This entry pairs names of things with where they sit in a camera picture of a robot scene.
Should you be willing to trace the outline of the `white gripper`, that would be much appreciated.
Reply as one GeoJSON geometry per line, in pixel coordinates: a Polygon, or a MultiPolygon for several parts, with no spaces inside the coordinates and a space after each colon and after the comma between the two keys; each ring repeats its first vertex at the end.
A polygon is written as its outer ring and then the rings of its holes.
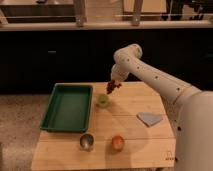
{"type": "Polygon", "coordinates": [[[114,64],[111,69],[111,79],[115,81],[125,81],[128,78],[128,72],[118,64],[114,64]]]}

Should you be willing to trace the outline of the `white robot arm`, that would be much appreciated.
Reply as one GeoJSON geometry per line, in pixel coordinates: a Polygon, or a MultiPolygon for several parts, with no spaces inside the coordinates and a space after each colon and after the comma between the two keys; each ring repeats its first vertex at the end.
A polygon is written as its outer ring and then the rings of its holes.
{"type": "Polygon", "coordinates": [[[119,85],[133,74],[178,108],[174,171],[213,171],[213,91],[146,64],[142,54],[138,44],[115,51],[111,79],[119,85]]]}

